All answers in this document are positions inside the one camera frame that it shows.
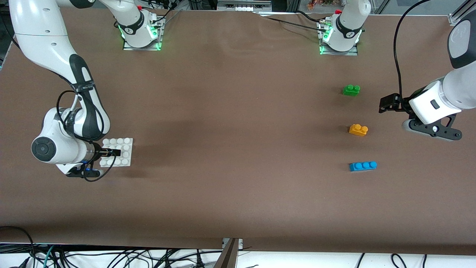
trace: brown table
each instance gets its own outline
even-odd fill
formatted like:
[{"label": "brown table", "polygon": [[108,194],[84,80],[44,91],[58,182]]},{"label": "brown table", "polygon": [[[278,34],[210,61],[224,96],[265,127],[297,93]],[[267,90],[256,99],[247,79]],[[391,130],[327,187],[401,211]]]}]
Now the brown table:
[{"label": "brown table", "polygon": [[[0,72],[0,224],[48,243],[217,248],[243,237],[254,250],[476,254],[476,110],[458,115],[458,142],[377,112],[397,91],[398,17],[369,17],[359,56],[344,57],[319,55],[312,30],[249,12],[181,12],[160,52],[122,51],[107,10],[63,15],[107,137],[134,138],[132,166],[87,183],[36,160],[31,141],[68,86],[12,48]],[[406,19],[405,95],[451,70],[450,29],[445,17]],[[359,96],[340,93],[350,83]],[[347,133],[355,123],[368,135]],[[348,170],[372,160],[375,171]]]}]

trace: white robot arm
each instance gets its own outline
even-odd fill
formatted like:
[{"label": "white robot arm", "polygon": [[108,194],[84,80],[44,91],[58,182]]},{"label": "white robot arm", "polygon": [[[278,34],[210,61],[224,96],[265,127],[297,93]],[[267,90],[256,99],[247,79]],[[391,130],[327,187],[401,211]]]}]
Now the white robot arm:
[{"label": "white robot arm", "polygon": [[[454,141],[462,138],[461,131],[451,128],[456,113],[476,108],[476,10],[452,29],[447,46],[454,70],[410,97],[395,93],[382,98],[379,112],[407,112],[406,130]],[[449,122],[443,125],[445,117]]]},{"label": "white robot arm", "polygon": [[[157,38],[151,26],[157,18],[155,14],[140,11],[129,1],[101,2],[113,13],[131,46],[147,46]],[[75,93],[71,108],[56,107],[47,112],[31,151],[38,160],[56,164],[67,176],[83,178],[102,174],[89,168],[101,156],[120,155],[120,150],[102,149],[94,143],[109,132],[109,117],[86,62],[71,46],[60,13],[60,6],[88,8],[93,3],[94,0],[10,0],[12,24],[23,54],[58,74]]]},{"label": "white robot arm", "polygon": [[348,0],[341,14],[331,16],[331,28],[323,41],[336,51],[349,51],[358,42],[371,8],[368,0]]}]

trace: lego brick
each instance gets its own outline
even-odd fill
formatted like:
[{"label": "lego brick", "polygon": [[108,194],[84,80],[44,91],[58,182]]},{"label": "lego brick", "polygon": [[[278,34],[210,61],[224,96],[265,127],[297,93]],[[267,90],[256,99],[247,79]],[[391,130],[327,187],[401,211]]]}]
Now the lego brick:
[{"label": "lego brick", "polygon": [[357,136],[365,136],[367,135],[368,132],[368,127],[366,126],[361,126],[359,124],[353,124],[349,128],[349,133],[357,135]]},{"label": "lego brick", "polygon": [[[120,150],[120,156],[116,157],[113,167],[115,166],[130,166],[130,159],[132,157],[132,138],[119,138],[119,139],[104,139],[102,140],[103,148],[111,148]],[[99,165],[101,167],[110,167],[113,156],[102,157]]]},{"label": "lego brick", "polygon": [[377,168],[377,162],[370,161],[370,162],[356,162],[349,164],[349,169],[351,172],[354,171],[367,171],[373,170]]},{"label": "lego brick", "polygon": [[347,85],[344,87],[342,94],[346,96],[357,96],[360,92],[360,86]]}]

